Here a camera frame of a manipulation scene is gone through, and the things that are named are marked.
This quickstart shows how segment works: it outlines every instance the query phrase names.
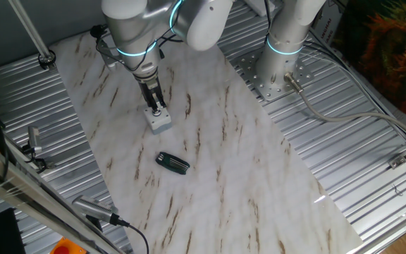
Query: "corrugated metal panel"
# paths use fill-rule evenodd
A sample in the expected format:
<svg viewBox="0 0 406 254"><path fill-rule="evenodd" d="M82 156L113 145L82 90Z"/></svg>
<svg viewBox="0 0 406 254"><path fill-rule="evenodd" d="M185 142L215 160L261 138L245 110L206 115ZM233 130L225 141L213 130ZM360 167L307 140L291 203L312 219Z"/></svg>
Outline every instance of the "corrugated metal panel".
<svg viewBox="0 0 406 254"><path fill-rule="evenodd" d="M27 127L39 126L42 153L55 162L42 177L63 197L72 201L87 195L107 203L111 196L76 116L58 71L45 71L33 56L0 68L0 118L7 135L18 145L27 143ZM0 200L0 211L9 205ZM61 236L16 210L26 253L49 253ZM127 248L122 227L102 224L117 246Z"/></svg>
<svg viewBox="0 0 406 254"><path fill-rule="evenodd" d="M264 46L266 32L266 18L255 15L243 1L234 3L219 47L241 76L239 60ZM302 52L318 54L307 48ZM304 93L316 110L332 117L380 111L334 63L302 58L315 77L304 86ZM406 139L399 131L371 117L325 123L314 118L294 92L266 102L246 83L365 243L403 220L406 165L392 170L388 164L406 150ZM403 196L396 194L394 186Z"/></svg>
<svg viewBox="0 0 406 254"><path fill-rule="evenodd" d="M240 75L239 57L263 47L266 31L266 18L257 16L243 1L234 3L218 46ZM305 63L315 77L304 87L305 94L320 112L340 116L380 110L334 64L308 58ZM406 165L396 170L388 166L389 160L406 149L406 139L399 132L374 118L324 123L312 116L298 95L289 93L265 102L246 81L366 243L402 221L406 216ZM43 71L34 56L1 67L0 117L19 145L27 141L28 125L40 127L44 145L41 156L56 163L56 169L43 177L61 195L72 200L85 194L111 203L56 71ZM404 194L402 197L396 195L394 186ZM0 211L6 207L0 201ZM17 218L27 253L48 253L60 238L22 212L17 211ZM119 246L128 244L122 229L105 224L104 231Z"/></svg>

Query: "marble surface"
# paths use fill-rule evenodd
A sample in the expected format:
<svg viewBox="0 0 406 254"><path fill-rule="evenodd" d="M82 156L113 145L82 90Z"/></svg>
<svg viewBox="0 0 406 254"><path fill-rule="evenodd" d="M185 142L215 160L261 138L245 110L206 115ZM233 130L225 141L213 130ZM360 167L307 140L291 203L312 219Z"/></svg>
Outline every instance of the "marble surface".
<svg viewBox="0 0 406 254"><path fill-rule="evenodd" d="M150 253L346 253L362 243L217 47L164 45L173 127L160 135L134 78L104 67L89 34L52 49L120 216ZM187 175L160 167L160 151L189 162Z"/></svg>

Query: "metal rod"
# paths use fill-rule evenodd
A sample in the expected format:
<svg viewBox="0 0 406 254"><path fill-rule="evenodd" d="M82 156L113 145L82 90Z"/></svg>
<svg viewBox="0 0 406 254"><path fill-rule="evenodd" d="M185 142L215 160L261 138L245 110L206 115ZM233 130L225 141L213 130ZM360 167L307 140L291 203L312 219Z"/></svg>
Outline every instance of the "metal rod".
<svg viewBox="0 0 406 254"><path fill-rule="evenodd" d="M31 37L31 40L32 40L32 42L34 42L40 55L42 55L42 57L44 59L52 58L52 55L49 52L48 47L43 42L37 29L35 29L34 24L32 24L32 21L30 20L29 16L27 15L26 10L21 5L20 0L8 0L8 2L11 4L13 10L15 11L15 13L17 14L18 18L20 19L21 23L25 27L26 32Z"/></svg>

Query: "black object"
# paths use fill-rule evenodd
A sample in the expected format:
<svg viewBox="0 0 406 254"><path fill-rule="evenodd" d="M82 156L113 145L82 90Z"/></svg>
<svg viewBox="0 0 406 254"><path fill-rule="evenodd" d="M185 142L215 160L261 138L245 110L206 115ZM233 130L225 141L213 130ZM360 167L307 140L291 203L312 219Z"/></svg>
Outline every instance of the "black object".
<svg viewBox="0 0 406 254"><path fill-rule="evenodd" d="M85 215L85 217L93 224L95 225L101 232L103 232L103 228L101 223L99 223L99 219L90 216L90 215Z"/></svg>
<svg viewBox="0 0 406 254"><path fill-rule="evenodd" d="M189 163L166 152L160 152L156 162L166 169L182 175L185 175L187 169L190 168Z"/></svg>
<svg viewBox="0 0 406 254"><path fill-rule="evenodd" d="M107 25L94 25L90 29L90 35L93 38L99 39L106 34Z"/></svg>
<svg viewBox="0 0 406 254"><path fill-rule="evenodd" d="M53 56L53 59L46 61L45 59L41 59L42 55L39 54L39 57L37 58L37 60L39 61L39 65L43 68L43 69L48 69L50 66L54 65L54 63L56 63L56 53L54 53L54 51L49 49L49 53L51 53L51 55Z"/></svg>
<svg viewBox="0 0 406 254"><path fill-rule="evenodd" d="M0 212L0 254L26 254L14 210Z"/></svg>

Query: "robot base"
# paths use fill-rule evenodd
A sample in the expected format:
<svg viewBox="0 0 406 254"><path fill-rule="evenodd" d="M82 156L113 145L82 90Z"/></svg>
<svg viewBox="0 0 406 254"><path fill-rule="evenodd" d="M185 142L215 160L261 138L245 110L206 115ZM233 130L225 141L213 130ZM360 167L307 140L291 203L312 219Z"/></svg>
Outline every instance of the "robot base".
<svg viewBox="0 0 406 254"><path fill-rule="evenodd" d="M152 108L147 105L143 106L143 112L149 127L152 129L154 135L160 134L163 131L167 131L172 128L172 120L167 109L161 109L161 114L159 116L153 116Z"/></svg>
<svg viewBox="0 0 406 254"><path fill-rule="evenodd" d="M259 57L262 55L264 48L258 49L254 52L250 52L244 56L240 57L239 67L241 67L242 71L246 79L248 79L256 88L258 93L267 101L271 102L279 97L286 95L288 92L293 92L294 89L286 84L283 77L280 80L277 80L275 84L271 84L271 82L266 82L257 76L256 70L256 63ZM314 80L314 77L311 71L307 68L307 66L303 63L301 59L297 60L296 66L296 73L294 76L297 79L299 85L305 85Z"/></svg>

